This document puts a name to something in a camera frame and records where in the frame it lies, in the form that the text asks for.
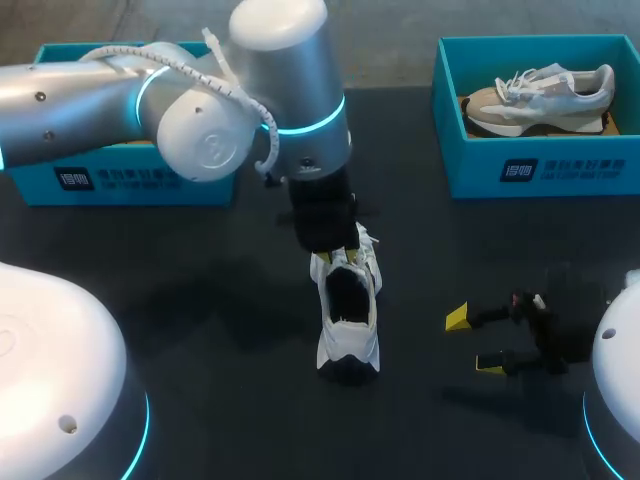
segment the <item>shoe sole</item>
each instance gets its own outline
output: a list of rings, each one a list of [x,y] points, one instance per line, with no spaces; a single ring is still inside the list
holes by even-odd
[[[482,122],[467,115],[467,105],[469,99],[462,102],[462,113],[464,120],[471,122],[474,127],[483,132],[488,132],[498,137],[520,137],[532,127],[551,127],[565,133],[582,133],[600,135],[607,125],[606,113],[598,117],[558,117],[553,122],[529,123],[525,125],[497,125],[494,123]]]

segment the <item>white sneaker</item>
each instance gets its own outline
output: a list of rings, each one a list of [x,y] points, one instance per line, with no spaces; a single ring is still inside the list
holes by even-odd
[[[570,72],[557,63],[496,78],[496,86],[478,90],[462,103],[465,116],[488,132],[518,137],[534,125],[569,132],[601,133],[602,116],[613,101],[615,78],[609,65],[591,72]]]
[[[382,276],[373,240],[358,224],[360,249],[355,265],[344,250],[332,254],[331,265],[311,255],[311,278],[318,284],[322,307],[322,334],[317,368],[327,363],[351,364],[354,360],[380,371],[376,294]]]

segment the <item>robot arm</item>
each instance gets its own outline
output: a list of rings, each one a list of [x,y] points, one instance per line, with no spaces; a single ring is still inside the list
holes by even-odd
[[[357,249],[351,139],[323,0],[244,0],[229,30],[224,55],[206,36],[212,53],[201,58],[154,43],[0,69],[4,167],[150,140],[182,177],[213,181],[244,162],[256,131],[268,133],[256,169],[268,184],[286,179],[301,245]]]

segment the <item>box logo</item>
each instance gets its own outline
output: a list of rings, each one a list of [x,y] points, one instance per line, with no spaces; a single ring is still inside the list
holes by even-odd
[[[53,171],[60,182],[60,186],[66,191],[95,190],[91,176],[86,168],[82,167],[53,167]]]
[[[517,158],[504,162],[501,182],[530,182],[538,166],[537,158]]]

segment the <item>shoe insole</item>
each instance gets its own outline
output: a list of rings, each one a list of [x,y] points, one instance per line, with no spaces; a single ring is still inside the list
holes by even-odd
[[[369,293],[355,272],[336,268],[327,276],[326,287],[333,323],[340,320],[368,323]]]

